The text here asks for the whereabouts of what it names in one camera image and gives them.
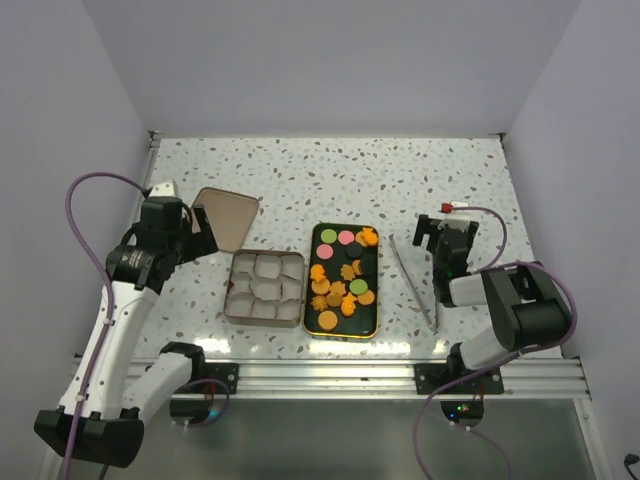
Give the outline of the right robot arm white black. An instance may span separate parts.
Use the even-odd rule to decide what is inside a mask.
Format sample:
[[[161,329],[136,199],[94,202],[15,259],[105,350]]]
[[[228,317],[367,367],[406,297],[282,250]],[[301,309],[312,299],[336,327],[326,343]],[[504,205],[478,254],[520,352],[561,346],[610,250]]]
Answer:
[[[442,219],[418,217],[413,244],[427,237],[435,302],[446,308],[484,305],[491,325],[451,347],[443,377],[451,389],[468,392],[486,373],[522,354],[561,345],[576,327],[577,309],[564,284],[538,262],[500,265],[493,259],[472,272],[469,255],[479,223],[470,212],[497,213],[485,207],[441,207]]]

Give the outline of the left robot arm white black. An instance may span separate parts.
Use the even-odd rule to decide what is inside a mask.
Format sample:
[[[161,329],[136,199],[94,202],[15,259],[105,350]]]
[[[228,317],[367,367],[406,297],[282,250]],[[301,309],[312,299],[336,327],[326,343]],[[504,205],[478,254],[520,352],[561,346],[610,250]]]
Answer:
[[[217,252],[203,206],[150,196],[107,256],[101,306],[68,389],[53,410],[38,413],[35,433],[63,459],[128,467],[145,424],[178,389],[193,393],[208,379],[204,351],[168,343],[131,386],[125,384],[142,326],[177,266]]]

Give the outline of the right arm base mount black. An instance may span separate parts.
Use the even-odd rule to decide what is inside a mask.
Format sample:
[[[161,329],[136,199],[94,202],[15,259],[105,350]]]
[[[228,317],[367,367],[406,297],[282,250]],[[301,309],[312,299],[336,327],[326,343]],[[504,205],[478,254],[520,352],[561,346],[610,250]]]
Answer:
[[[440,410],[451,422],[467,427],[477,426],[485,414],[485,397],[505,392],[502,374],[493,369],[470,380],[460,378],[470,375],[463,369],[454,373],[445,363],[417,363],[413,367],[416,393],[422,396],[453,395],[457,400],[442,400]]]

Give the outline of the green round cookie top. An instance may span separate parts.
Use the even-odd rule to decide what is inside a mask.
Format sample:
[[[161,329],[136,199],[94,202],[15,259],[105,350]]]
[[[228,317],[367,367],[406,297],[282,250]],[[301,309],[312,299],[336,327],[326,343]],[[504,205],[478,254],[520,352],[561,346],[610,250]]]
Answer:
[[[329,228],[324,229],[320,235],[321,241],[326,244],[333,244],[334,242],[337,241],[337,237],[338,237],[337,232]]]

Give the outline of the pink round cookie top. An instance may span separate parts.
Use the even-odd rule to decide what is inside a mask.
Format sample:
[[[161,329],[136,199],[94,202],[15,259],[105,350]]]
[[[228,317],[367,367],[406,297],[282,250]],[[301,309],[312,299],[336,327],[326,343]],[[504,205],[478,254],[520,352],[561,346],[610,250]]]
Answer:
[[[347,246],[355,241],[355,234],[350,230],[342,230],[338,234],[338,241],[341,245]]]

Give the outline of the orange fish cookie top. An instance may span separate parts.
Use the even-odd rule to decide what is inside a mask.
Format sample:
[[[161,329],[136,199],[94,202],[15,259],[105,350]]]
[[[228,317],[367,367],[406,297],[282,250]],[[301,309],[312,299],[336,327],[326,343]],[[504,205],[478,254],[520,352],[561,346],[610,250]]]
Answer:
[[[379,237],[372,227],[363,227],[355,236],[355,240],[363,247],[375,247]]]

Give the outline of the pink round cookie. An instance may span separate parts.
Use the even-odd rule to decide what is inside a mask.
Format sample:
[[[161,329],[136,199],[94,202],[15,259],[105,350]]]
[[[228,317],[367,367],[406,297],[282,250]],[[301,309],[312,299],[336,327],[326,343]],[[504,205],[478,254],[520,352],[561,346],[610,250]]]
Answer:
[[[350,230],[342,230],[338,234],[338,241],[341,245],[347,246],[355,241],[355,234]]]
[[[331,244],[322,243],[316,249],[316,255],[321,260],[329,260],[334,255]]]

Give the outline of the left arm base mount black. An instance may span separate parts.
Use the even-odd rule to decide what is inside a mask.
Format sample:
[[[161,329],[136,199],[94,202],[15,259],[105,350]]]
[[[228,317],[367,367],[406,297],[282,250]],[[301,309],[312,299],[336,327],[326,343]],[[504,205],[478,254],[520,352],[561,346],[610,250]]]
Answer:
[[[185,429],[213,425],[228,410],[239,378],[237,363],[206,363],[202,378],[182,385],[170,397],[171,419]]]

